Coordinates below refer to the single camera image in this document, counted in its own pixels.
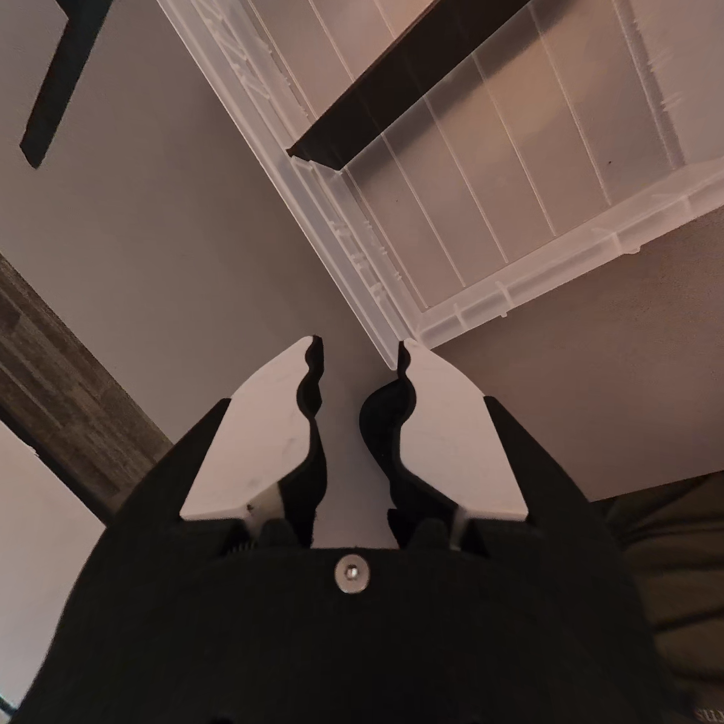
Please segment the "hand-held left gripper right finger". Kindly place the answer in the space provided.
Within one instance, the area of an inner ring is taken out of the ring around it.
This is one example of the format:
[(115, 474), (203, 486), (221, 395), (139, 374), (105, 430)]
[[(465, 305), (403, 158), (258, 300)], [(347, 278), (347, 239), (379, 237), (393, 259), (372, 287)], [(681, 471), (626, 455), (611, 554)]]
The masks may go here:
[(414, 339), (396, 378), (363, 403), (362, 439), (389, 483), (387, 523), (400, 549), (492, 550), (530, 535), (529, 509), (485, 396)]

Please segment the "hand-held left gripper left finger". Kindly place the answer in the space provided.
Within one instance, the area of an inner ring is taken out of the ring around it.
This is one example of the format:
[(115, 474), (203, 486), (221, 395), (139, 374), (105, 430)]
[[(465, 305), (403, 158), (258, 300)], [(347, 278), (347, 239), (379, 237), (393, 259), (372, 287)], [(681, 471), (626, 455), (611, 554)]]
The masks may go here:
[(327, 461), (316, 415), (324, 346), (299, 339), (231, 396), (181, 507), (183, 520), (241, 520), (249, 538), (285, 519), (310, 548), (327, 491)]

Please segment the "clear plastic organizer box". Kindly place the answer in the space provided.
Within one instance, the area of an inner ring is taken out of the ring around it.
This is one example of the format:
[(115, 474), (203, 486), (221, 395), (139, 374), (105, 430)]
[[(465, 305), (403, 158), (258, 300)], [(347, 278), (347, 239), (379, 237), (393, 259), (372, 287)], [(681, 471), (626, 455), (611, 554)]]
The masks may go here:
[(527, 2), (343, 169), (290, 158), (431, 3), (158, 3), (391, 368), (722, 206), (722, 2)]

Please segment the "person's olive clothing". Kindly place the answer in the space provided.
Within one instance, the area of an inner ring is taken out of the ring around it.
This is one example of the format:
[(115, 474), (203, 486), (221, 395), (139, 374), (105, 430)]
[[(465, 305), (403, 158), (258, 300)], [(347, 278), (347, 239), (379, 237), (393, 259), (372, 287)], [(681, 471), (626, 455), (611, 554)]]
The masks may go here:
[(637, 585), (683, 716), (723, 720), (723, 472), (594, 502)]

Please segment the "black flat plate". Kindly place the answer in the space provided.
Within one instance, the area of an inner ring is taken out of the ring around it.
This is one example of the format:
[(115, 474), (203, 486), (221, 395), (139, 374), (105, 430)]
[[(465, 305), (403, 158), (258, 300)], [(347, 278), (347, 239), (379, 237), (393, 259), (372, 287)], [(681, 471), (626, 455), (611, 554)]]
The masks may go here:
[(343, 169), (526, 4), (432, 2), (287, 155)]

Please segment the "dark flat bar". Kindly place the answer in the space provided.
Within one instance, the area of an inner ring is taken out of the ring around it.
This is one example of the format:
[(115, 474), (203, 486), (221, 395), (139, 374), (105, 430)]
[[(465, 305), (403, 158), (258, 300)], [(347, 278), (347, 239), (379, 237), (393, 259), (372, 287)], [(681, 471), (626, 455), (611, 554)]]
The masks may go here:
[(46, 157), (112, 3), (57, 1), (67, 21), (20, 142), (33, 169)]

